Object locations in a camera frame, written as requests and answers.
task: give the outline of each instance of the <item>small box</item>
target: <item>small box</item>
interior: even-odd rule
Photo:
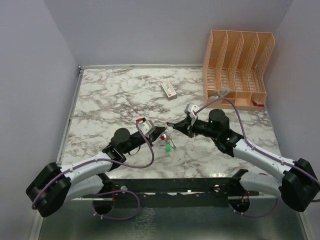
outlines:
[[[169,81],[161,83],[161,88],[169,101],[177,98],[177,93]]]
[[[258,101],[258,100],[253,100],[252,101],[253,105],[257,106],[257,107],[264,107],[265,104],[262,101]]]

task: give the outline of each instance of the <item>white marble surface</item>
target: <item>white marble surface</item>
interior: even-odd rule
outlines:
[[[178,94],[168,101],[160,84],[170,81]],[[106,147],[118,128],[136,132],[135,120],[146,117],[156,126],[178,122],[185,117],[186,104],[203,105],[201,69],[141,68],[87,69],[84,71],[76,107],[63,154],[62,164],[94,156]],[[210,109],[199,114],[208,119]],[[241,133],[233,110],[225,110],[230,127]],[[248,139],[275,154],[280,154],[267,111],[240,111]],[[169,128],[176,150],[165,152],[155,143],[155,162],[145,169],[124,166],[111,171],[111,178],[201,178],[229,177],[241,168],[260,173],[262,170],[243,160],[229,157],[203,136],[188,138]],[[140,152],[127,156],[126,163],[146,165],[151,160],[144,144]]]

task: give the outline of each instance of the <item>white wall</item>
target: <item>white wall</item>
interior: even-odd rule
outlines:
[[[285,157],[311,162],[320,178],[320,1],[295,0],[275,33],[264,78],[267,109]],[[307,208],[320,239],[320,203]]]
[[[202,64],[211,29],[274,32],[292,0],[44,0],[80,65]]]
[[[27,186],[57,157],[79,69],[43,0],[0,5],[0,239],[28,239]]]

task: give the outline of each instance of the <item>cable clip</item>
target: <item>cable clip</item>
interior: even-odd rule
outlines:
[[[251,148],[252,151],[255,150],[255,147],[256,147],[256,145],[254,145],[254,144],[251,144],[251,146],[250,146],[250,148]]]

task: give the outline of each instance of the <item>metal floor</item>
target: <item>metal floor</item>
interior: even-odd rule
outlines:
[[[251,199],[248,213],[268,212],[274,198]],[[135,209],[114,209],[124,217]],[[93,217],[91,200],[65,203],[44,219],[40,240],[307,240],[298,212],[283,202],[275,213],[264,218],[237,215],[230,208],[175,207],[143,208],[128,221]]]

